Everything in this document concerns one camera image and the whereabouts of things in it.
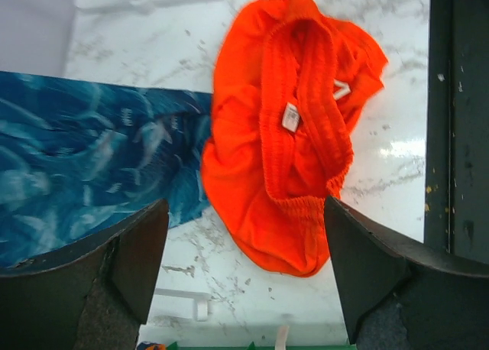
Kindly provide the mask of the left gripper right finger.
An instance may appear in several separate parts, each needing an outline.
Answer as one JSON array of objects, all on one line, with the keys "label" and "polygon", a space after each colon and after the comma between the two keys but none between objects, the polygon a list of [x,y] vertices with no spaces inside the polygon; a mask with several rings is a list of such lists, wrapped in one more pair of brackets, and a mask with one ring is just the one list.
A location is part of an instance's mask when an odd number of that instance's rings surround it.
[{"label": "left gripper right finger", "polygon": [[488,266],[436,251],[329,197],[325,233],[359,349],[486,349]]}]

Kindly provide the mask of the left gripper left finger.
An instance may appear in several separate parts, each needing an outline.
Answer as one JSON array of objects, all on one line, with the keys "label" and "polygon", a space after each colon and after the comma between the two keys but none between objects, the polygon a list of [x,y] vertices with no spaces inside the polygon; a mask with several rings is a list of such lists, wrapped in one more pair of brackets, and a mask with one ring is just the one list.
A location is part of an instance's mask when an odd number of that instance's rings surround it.
[{"label": "left gripper left finger", "polygon": [[134,349],[168,230],[158,200],[116,225],[1,270],[3,349]]}]

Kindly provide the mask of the orange shorts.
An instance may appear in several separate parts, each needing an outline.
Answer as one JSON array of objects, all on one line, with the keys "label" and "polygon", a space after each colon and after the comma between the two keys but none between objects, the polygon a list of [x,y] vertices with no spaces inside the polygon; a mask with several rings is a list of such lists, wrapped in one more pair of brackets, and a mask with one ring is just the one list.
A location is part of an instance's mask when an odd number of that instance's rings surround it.
[{"label": "orange shorts", "polygon": [[351,133],[386,65],[367,32],[313,0],[257,0],[239,12],[215,65],[202,182],[259,267],[309,277],[329,259],[325,199],[341,193]]}]

